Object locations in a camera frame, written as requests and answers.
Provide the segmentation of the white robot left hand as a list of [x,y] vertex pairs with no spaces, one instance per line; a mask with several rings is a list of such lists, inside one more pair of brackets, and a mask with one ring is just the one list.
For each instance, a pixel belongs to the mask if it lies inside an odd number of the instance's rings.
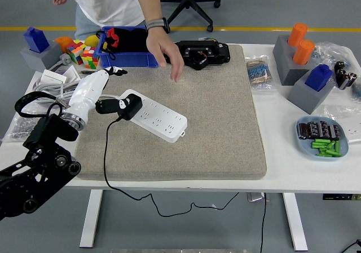
[[73,115],[87,122],[88,113],[95,108],[95,103],[100,98],[109,76],[122,76],[125,74],[127,74],[126,70],[110,66],[81,79],[71,96],[68,104],[69,108],[63,114]]

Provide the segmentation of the person's left hand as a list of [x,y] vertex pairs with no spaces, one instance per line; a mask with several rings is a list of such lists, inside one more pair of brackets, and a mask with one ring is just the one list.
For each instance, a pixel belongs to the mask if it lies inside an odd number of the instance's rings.
[[184,61],[179,52],[179,48],[169,38],[162,27],[151,28],[148,31],[146,45],[160,67],[167,67],[164,55],[168,56],[171,63],[170,79],[174,82],[178,82],[183,72]]

